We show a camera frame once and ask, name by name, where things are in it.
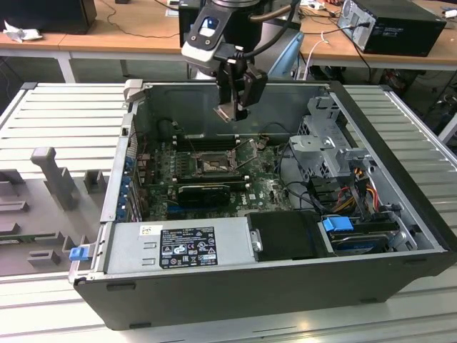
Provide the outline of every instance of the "motherboard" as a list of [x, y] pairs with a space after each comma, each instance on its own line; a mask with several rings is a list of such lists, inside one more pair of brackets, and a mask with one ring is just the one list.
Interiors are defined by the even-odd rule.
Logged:
[[259, 139], [236, 143], [231, 149], [211, 143], [203, 150], [191, 142], [184, 149], [176, 141], [162, 142], [140, 156], [148, 220], [243, 217], [292, 209], [277, 174], [278, 147]]

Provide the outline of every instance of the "robot end effector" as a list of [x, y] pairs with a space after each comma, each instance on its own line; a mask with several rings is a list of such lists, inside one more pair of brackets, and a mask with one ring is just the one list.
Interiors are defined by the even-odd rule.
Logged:
[[[281, 38], [298, 1], [267, 14], [263, 14], [268, 2], [265, 0], [211, 0], [201, 9], [182, 54], [201, 72], [216, 77], [219, 105], [215, 111], [224, 121], [245, 119], [247, 107], [260, 100], [268, 77], [254, 66], [254, 57]], [[275, 37], [255, 49], [262, 23], [288, 11], [288, 18]]]

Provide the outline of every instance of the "power supply label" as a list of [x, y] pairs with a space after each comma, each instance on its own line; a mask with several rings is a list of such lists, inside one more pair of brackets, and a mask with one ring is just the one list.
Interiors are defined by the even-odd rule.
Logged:
[[217, 265], [214, 227], [162, 230], [159, 265], [162, 269]]

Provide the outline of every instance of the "black computer case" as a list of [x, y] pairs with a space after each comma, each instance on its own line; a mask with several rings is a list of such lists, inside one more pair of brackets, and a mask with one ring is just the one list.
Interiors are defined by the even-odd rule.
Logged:
[[339, 27], [365, 54], [428, 56], [446, 21], [408, 0], [346, 0]]
[[40, 32], [85, 34], [96, 18], [94, 0], [8, 0], [0, 4], [0, 22]]

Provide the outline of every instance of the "green circuit board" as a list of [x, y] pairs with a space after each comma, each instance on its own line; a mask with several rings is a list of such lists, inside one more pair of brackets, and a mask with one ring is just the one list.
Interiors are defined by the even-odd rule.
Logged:
[[[152, 171], [154, 182], [146, 185], [149, 194], [149, 220], [181, 220], [181, 219], [206, 219], [224, 217], [242, 217], [249, 212], [270, 212], [291, 209], [287, 193], [284, 191], [275, 173], [275, 161], [278, 159], [273, 146], [257, 149], [254, 140], [239, 144], [239, 148], [231, 151], [199, 151], [197, 153], [204, 159], [219, 159], [221, 163], [213, 164], [196, 161], [194, 152], [176, 151], [172, 144], [162, 144], [151, 153], [154, 166]], [[227, 156], [229, 163], [224, 165]], [[184, 209], [177, 202], [179, 187], [182, 184], [178, 179], [195, 178], [205, 171], [214, 174], [224, 174], [230, 169], [231, 174], [249, 176], [248, 188], [240, 188], [230, 192], [230, 202], [226, 206], [214, 208]]]

